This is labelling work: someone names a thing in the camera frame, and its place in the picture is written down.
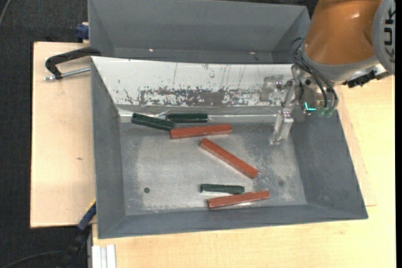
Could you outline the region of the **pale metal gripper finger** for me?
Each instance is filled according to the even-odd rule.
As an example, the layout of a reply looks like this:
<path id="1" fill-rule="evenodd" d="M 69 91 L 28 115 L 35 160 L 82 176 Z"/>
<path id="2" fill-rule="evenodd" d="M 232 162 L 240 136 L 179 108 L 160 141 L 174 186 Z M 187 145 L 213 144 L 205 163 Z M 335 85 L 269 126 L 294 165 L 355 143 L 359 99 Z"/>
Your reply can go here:
<path id="1" fill-rule="evenodd" d="M 282 102 L 284 91 L 282 89 L 282 75 L 273 75 L 264 78 L 263 87 L 260 93 L 261 102 Z"/>
<path id="2" fill-rule="evenodd" d="M 294 118 L 290 110 L 279 110 L 276 115 L 273 131 L 269 137 L 270 144 L 279 144 L 283 140 L 287 140 L 290 135 Z"/>

